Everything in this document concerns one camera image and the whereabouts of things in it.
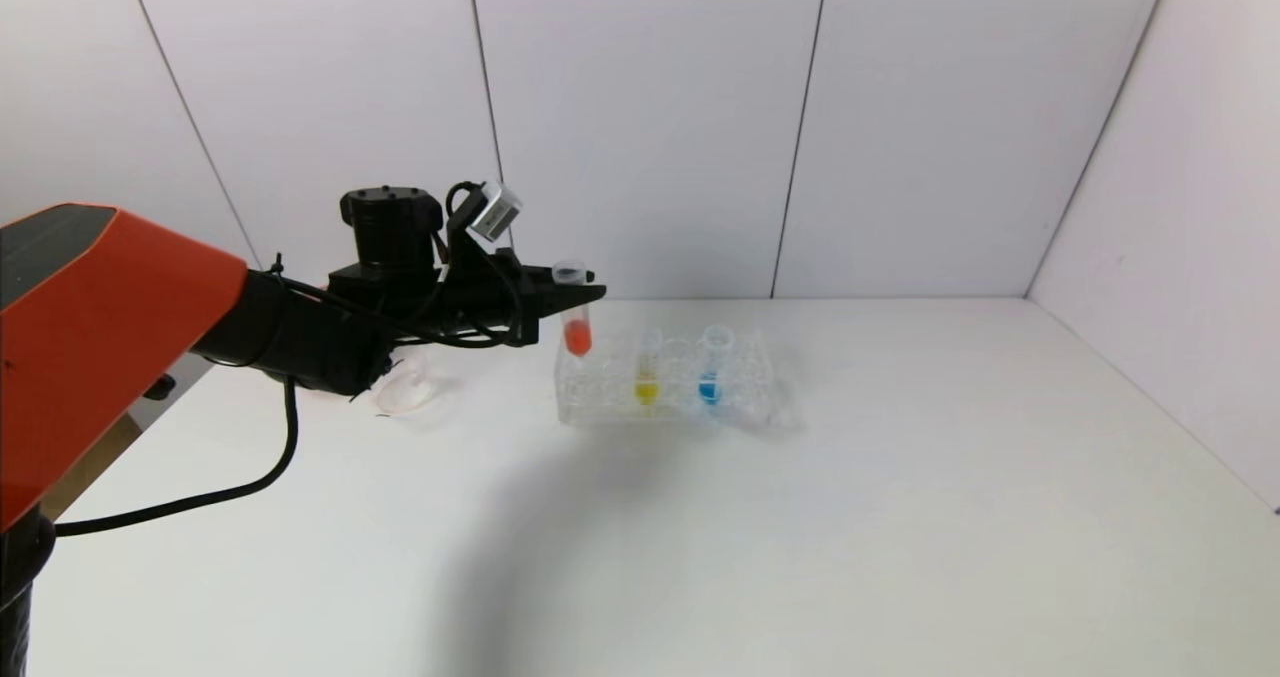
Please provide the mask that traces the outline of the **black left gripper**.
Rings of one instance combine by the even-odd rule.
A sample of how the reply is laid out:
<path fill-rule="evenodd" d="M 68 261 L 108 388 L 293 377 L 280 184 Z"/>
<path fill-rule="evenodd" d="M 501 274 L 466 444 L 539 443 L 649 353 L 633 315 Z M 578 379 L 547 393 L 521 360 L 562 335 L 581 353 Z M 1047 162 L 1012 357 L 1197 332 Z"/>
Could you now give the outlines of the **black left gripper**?
<path fill-rule="evenodd" d="M 438 340 L 443 346 L 530 346 L 538 340 L 531 293 L 540 317 L 585 311 L 607 294 L 595 273 L 581 264 L 524 266 L 515 250 L 440 247 L 442 289 L 438 296 Z"/>

